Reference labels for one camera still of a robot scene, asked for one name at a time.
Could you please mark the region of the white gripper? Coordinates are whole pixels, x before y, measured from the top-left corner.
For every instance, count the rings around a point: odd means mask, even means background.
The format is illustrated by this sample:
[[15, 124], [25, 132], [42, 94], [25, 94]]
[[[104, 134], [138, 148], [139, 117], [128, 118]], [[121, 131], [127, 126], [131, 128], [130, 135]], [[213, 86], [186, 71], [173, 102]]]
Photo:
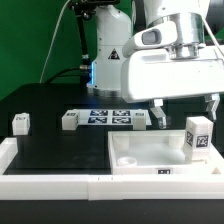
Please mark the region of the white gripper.
[[209, 119], [217, 120], [220, 95], [224, 93], [224, 59], [213, 47], [198, 59], [171, 60], [165, 49], [141, 50], [131, 55], [121, 69], [122, 98], [149, 102], [160, 129], [167, 127], [162, 99], [205, 96]]

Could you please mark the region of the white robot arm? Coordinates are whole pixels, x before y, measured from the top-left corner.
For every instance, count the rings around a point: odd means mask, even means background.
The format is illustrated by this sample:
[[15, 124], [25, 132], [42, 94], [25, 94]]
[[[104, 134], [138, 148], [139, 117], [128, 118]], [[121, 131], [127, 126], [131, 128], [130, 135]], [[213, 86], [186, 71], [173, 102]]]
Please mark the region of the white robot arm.
[[131, 0], [127, 16], [112, 5], [98, 6], [98, 53], [88, 90], [147, 102], [162, 128], [165, 99], [203, 96], [215, 120], [224, 93], [224, 48], [205, 43], [213, 35], [207, 22], [213, 3], [224, 9], [221, 0]]

